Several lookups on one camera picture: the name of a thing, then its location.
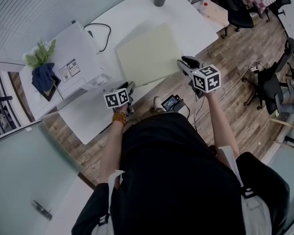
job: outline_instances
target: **white table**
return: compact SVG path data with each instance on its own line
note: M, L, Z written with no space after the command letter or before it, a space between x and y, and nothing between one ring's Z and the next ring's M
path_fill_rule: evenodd
M59 111L66 124L84 144L111 123L113 112L106 109L103 90L115 88L125 81L116 47L164 22L170 25L184 55L195 56L218 38L214 28L187 0L166 0L160 8L153 4L153 0L125 0L93 21L108 24L112 28L107 49L102 55L111 68L113 79L102 91L86 92ZM108 29L96 25L89 26L88 29L92 31L99 47L103 47ZM136 88L134 102L161 81Z

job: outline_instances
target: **black shirt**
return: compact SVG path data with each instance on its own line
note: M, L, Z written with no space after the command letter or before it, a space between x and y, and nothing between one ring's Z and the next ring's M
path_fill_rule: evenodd
M184 116L161 114L130 127L121 170L111 204L115 235L245 234L239 181ZM107 211L108 184L99 184L72 233L90 234Z

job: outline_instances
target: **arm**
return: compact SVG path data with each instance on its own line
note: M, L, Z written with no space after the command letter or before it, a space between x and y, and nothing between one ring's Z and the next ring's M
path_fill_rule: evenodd
M229 145L234 152L235 159L237 159L240 155L239 148L215 92L210 92L205 94L205 96L209 103L215 146L222 147Z
M118 109L119 112L126 112L127 104ZM113 121L109 136L100 161L99 183L107 183L109 176L120 169L121 147L124 125L120 121Z

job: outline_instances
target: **wooden floor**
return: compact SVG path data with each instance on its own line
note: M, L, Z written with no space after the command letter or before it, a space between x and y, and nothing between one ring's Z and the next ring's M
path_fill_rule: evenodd
M214 64L221 71L222 89L218 90L219 97L234 85L252 61L266 56L259 61L261 65L266 67L267 65L271 66L274 61L278 61L282 55L286 35L278 19L272 14L270 16L269 23L258 17L254 19L255 27L252 29L241 29L240 32L235 32L234 28L230 27L229 36L226 39L219 37L217 41L197 55L198 58ZM281 80L287 70L285 67L283 74L279 75ZM254 74L250 71L247 71L245 76L255 79ZM187 85L188 81L188 78L183 76L181 72L166 78L134 105L137 116L145 118L152 113L154 96L157 95L165 99L171 94L178 94L191 109L189 121L193 124L195 95ZM265 107L260 111L256 109L258 100L255 100L250 106L243 105L253 93L254 89L248 83L239 81L220 102L234 131L240 152L249 151L261 159L272 145L272 141L277 137L282 126L269 121ZM196 109L199 109L201 104L202 99L197 102ZM196 119L200 119L207 110L208 103L205 100ZM83 166L82 173L96 185L101 150L105 144L108 130L87 145L83 145L59 115L53 115L45 119L44 122L55 138ZM208 144L213 143L209 113L197 123L197 129Z

